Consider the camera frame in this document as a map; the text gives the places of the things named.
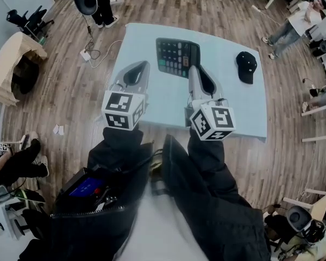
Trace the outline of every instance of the office chair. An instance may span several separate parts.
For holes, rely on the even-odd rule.
[[[20,30],[26,35],[30,35],[39,41],[37,34],[42,31],[42,28],[49,23],[54,24],[54,20],[50,20],[48,22],[42,20],[42,17],[47,12],[47,10],[45,9],[40,11],[41,8],[42,6],[39,6],[29,19],[26,18],[28,11],[26,11],[23,16],[20,16],[17,13],[17,10],[11,10],[7,13],[6,20],[17,25]]]

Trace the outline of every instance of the man in white shirt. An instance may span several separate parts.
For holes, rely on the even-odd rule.
[[[321,22],[320,11],[326,9],[326,1],[315,0],[311,3],[305,1],[298,6],[299,11],[291,15],[279,30],[268,38],[262,38],[266,44],[275,46],[274,52],[268,55],[272,60],[297,41],[306,30]]]

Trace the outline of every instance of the black pants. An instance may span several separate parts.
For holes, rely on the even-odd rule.
[[[14,154],[0,170],[0,184],[12,185],[20,177],[44,177],[47,175],[45,165],[36,165],[32,162],[40,152],[41,145],[37,139],[27,149]]]
[[[114,21],[114,17],[110,6],[110,0],[98,0],[98,10],[92,17],[98,25],[103,24],[103,22],[106,25],[111,24]]]
[[[321,44],[322,41],[323,41],[323,40],[312,41],[312,42],[309,44],[309,47],[310,47],[311,49],[315,49],[315,48],[317,48],[316,50],[313,51],[313,55],[314,55],[315,57],[319,57],[319,56],[324,55],[324,54],[326,53],[326,52],[322,52],[322,51],[319,49],[320,44]]]

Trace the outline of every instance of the power strip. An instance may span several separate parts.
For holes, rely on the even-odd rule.
[[[80,54],[83,57],[83,59],[85,59],[85,61],[91,60],[91,56],[89,55],[89,53],[85,49],[81,50]]]

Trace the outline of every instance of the paper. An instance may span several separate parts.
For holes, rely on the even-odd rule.
[[[54,127],[54,129],[53,129],[53,133],[54,133],[54,134],[57,134],[58,131],[59,131],[59,126],[58,126],[58,124],[57,124],[57,125],[55,125],[55,127]]]
[[[64,126],[59,126],[59,135],[64,135]]]

